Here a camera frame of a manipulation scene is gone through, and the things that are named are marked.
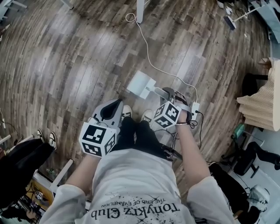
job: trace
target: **person's leg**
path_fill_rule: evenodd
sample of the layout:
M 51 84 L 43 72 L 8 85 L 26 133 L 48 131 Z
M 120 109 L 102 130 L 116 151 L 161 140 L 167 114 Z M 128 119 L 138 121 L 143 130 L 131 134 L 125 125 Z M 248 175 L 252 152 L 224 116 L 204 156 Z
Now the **person's leg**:
M 120 127 L 117 144 L 112 151 L 129 149 L 134 147 L 134 133 L 137 127 L 135 121 L 131 118 L 132 110 L 128 105 L 124 105 L 122 111 L 122 126 Z
M 233 213 L 239 210 L 247 210 L 249 203 L 244 188 L 218 164 L 212 164 L 209 170 L 227 197 Z
M 10 153 L 1 159 L 0 167 L 2 167 L 2 163 L 7 163 L 8 166 L 14 166 L 42 143 L 43 142 L 40 139 L 32 139 L 18 144 Z
M 162 144 L 158 141 L 154 131 L 150 128 L 153 112 L 146 110 L 142 115 L 141 122 L 138 124 L 136 130 L 136 142 L 135 149 L 158 156 L 160 158 L 166 158 Z
M 51 153 L 56 150 L 57 139 L 54 132 L 50 133 L 49 142 L 42 143 L 32 153 L 21 159 L 14 167 L 18 173 L 18 178 L 23 185 L 27 185 L 35 170 L 49 158 Z

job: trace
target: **cable connector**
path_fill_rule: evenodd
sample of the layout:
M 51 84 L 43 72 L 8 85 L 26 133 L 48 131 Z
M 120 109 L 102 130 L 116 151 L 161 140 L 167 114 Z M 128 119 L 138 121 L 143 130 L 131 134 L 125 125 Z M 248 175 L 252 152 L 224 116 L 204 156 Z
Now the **cable connector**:
M 196 102 L 193 102 L 191 108 L 192 108 L 192 120 L 195 121 L 196 117 L 197 117 L 197 114 L 198 114 L 197 111 L 200 108 L 200 104 L 196 103 Z

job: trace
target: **white box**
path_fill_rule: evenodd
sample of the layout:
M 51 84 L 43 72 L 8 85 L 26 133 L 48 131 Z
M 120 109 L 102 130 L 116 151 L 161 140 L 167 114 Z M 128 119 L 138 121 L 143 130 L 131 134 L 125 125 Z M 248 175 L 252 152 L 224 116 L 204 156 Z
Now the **white box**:
M 153 121 L 164 129 L 169 128 L 177 123 L 181 110 L 167 101 L 156 110 Z
M 80 132 L 79 142 L 84 153 L 103 157 L 116 144 L 116 129 L 84 122 Z

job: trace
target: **black pants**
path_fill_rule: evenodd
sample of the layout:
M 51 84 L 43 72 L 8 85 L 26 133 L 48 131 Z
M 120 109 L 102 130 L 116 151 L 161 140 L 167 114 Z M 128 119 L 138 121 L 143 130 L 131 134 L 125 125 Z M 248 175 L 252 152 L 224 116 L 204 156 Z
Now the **black pants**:
M 26 191 L 36 169 L 47 160 L 53 147 L 40 139 L 18 144 L 0 160 L 0 208 L 18 200 Z
M 223 193 L 227 197 L 231 210 L 233 213 L 239 210 L 244 211 L 238 217 L 238 221 L 241 224 L 254 224 L 259 218 L 260 211 L 252 206 L 250 211 L 249 202 L 247 201 L 247 193 L 244 188 L 227 172 L 222 170 L 218 164 L 212 164 L 209 167 L 210 172 L 212 172 L 213 177 L 216 179 L 219 187 L 222 189 Z
M 166 155 L 148 121 L 136 123 L 131 117 L 125 117 L 120 128 L 119 139 L 112 151 L 122 149 L 137 149 L 159 158 L 166 159 Z

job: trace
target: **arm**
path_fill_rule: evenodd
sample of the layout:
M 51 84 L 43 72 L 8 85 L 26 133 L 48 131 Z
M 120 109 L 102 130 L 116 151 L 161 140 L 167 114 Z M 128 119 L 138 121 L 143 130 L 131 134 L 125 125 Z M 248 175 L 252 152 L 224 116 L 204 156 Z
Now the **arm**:
M 95 174 L 99 158 L 86 155 L 74 173 L 56 191 L 52 205 L 40 224 L 72 224 L 85 214 L 86 193 Z
M 178 122 L 186 122 L 187 114 L 181 111 Z M 177 125 L 177 132 L 183 156 L 183 167 L 189 187 L 199 183 L 204 178 L 210 176 L 210 171 L 206 161 L 193 138 L 188 125 Z
M 74 185 L 87 194 L 99 161 L 98 157 L 86 155 L 65 184 Z
M 187 114 L 181 112 L 178 121 L 184 123 L 186 119 Z M 177 126 L 177 132 L 180 138 L 185 176 L 187 183 L 190 184 L 187 204 L 192 215 L 198 220 L 210 221 L 209 223 L 234 224 L 234 218 L 227 207 L 223 192 L 216 180 L 211 177 L 189 126 Z

